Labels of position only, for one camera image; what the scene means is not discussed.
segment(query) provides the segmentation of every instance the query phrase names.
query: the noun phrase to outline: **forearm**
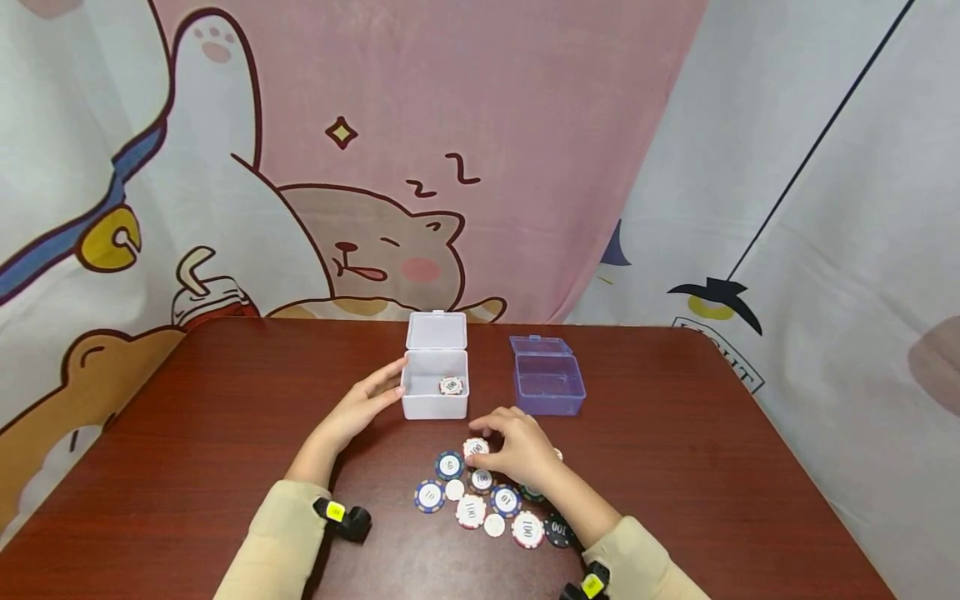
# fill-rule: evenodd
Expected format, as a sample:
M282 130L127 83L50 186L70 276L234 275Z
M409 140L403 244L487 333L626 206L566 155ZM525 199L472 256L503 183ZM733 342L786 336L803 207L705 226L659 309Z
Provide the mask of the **forearm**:
M300 447L300 452L297 453L297 457L283 478L310 483L329 490L330 474L333 472L333 464L339 454L340 448L318 427Z
M613 531L622 516L586 481L563 463L555 466L543 493L564 516L585 548Z
M611 600L708 600L636 519L623 518L567 466L556 469L542 491L587 549L584 560L610 570Z
M215 600L299 600L324 537L313 501L326 489L277 482L257 511Z

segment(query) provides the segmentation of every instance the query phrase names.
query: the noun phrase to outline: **black poker chip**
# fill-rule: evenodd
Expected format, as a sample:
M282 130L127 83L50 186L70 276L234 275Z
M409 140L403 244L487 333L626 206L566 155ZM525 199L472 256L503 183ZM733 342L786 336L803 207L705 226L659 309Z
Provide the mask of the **black poker chip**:
M558 513L553 513L546 518L543 529L546 532L546 538L558 548L569 548L577 540L573 530Z

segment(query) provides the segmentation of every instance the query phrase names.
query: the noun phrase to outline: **cartoon backdrop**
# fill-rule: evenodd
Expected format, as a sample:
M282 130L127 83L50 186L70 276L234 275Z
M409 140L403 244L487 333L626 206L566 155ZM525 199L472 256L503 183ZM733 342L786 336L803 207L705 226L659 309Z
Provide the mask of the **cartoon backdrop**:
M0 3L0 545L204 321L561 319L706 0L214 4Z
M960 6L913 4L843 104L904 4L711 3L569 321L703 331L895 594L952 600Z

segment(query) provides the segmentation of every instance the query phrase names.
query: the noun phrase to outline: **pink cheek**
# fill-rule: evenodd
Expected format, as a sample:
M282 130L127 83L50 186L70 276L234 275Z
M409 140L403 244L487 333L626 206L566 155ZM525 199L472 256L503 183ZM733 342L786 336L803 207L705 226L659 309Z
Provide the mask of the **pink cheek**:
M426 283L440 276L440 265L429 258L418 256L405 260L400 266L400 272L411 281Z

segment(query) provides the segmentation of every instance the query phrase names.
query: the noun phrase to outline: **purple plastic box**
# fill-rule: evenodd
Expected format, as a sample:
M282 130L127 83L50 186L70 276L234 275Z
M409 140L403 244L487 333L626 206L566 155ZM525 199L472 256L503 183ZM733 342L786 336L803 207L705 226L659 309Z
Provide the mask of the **purple plastic box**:
M516 406L528 415L573 416L587 397L580 365L560 338L510 336Z

